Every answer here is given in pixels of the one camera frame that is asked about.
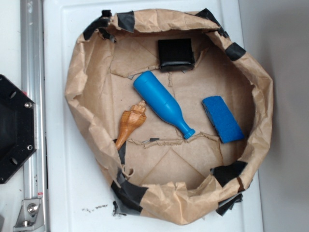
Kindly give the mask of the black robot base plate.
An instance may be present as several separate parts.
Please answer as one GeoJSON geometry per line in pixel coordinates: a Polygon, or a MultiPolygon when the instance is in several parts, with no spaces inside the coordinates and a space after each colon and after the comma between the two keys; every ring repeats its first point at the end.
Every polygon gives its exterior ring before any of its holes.
{"type": "Polygon", "coordinates": [[[5,184],[36,151],[35,103],[0,76],[0,183],[5,184]]]}

